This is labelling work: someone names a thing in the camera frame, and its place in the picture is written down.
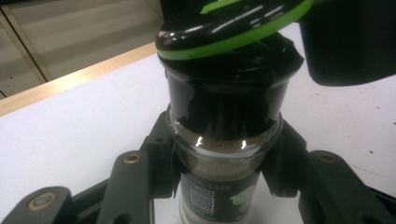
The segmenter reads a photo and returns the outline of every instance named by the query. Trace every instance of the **white table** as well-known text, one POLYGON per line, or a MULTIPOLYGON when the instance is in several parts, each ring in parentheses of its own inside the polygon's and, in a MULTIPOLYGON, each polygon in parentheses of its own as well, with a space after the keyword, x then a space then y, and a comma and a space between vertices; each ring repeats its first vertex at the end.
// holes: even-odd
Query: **white table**
MULTIPOLYGON (((282 33, 304 55, 298 25, 282 33)), ((290 80, 283 118, 308 150, 332 151, 363 182, 396 197, 396 77, 331 88, 306 64, 290 80)), ((163 68, 152 55, 0 118, 0 220, 27 194, 65 186, 77 194, 110 176, 122 152, 137 150, 169 104, 163 68)), ((263 179, 254 223, 302 223, 297 199, 272 197, 263 179)), ((178 198, 156 200, 157 223, 181 223, 178 198)))

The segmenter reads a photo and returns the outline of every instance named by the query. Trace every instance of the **grinder lid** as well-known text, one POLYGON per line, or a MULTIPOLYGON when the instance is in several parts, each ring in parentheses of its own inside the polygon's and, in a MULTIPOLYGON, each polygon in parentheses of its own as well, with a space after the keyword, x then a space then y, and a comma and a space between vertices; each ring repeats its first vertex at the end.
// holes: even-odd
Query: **grinder lid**
POLYGON ((191 60, 259 41, 301 18, 313 0, 218 0, 167 21, 156 38, 161 58, 191 60))

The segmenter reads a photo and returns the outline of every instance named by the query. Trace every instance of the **screw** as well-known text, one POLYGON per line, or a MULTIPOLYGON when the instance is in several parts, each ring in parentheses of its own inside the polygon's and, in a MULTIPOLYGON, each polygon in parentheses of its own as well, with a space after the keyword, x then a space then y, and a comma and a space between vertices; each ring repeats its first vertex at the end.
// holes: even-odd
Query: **screw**
POLYGON ((142 157, 139 154, 129 154, 129 155, 125 156, 123 159, 123 161, 128 164, 139 162, 141 160, 142 160, 142 157))
POLYGON ((326 162, 326 163, 336 163, 337 162, 337 159, 334 156, 330 155, 330 154, 322 153, 322 154, 319 154, 318 157, 319 157, 320 161, 323 161, 323 162, 326 162))
POLYGON ((51 203, 55 201, 56 194, 53 192, 43 193, 33 198, 32 201, 29 202, 29 209, 33 211, 38 211, 43 208, 48 207, 51 203))

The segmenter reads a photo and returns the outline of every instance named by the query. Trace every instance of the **green ring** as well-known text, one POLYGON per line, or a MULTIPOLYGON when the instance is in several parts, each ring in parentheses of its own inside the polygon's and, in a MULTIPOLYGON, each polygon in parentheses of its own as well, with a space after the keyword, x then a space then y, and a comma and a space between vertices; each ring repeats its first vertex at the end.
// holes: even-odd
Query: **green ring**
POLYGON ((199 59, 215 54, 223 53, 232 49, 243 47, 247 44, 256 42, 268 35, 272 35, 284 26, 301 18, 311 8, 314 0, 304 0, 300 5, 285 13, 274 21, 270 21, 261 27, 236 35, 219 42, 204 45, 193 49, 180 50, 158 50, 160 57, 169 60, 190 60, 199 59))

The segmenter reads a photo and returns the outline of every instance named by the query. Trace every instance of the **wooden edge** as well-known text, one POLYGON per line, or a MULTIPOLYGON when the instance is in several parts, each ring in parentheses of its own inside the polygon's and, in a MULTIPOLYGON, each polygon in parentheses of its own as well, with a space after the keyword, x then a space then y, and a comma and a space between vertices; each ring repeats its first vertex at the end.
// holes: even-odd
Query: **wooden edge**
POLYGON ((82 83, 144 59, 156 52, 154 43, 150 43, 30 90, 9 96, 6 99, 0 100, 0 117, 49 98, 59 92, 70 90, 82 83))

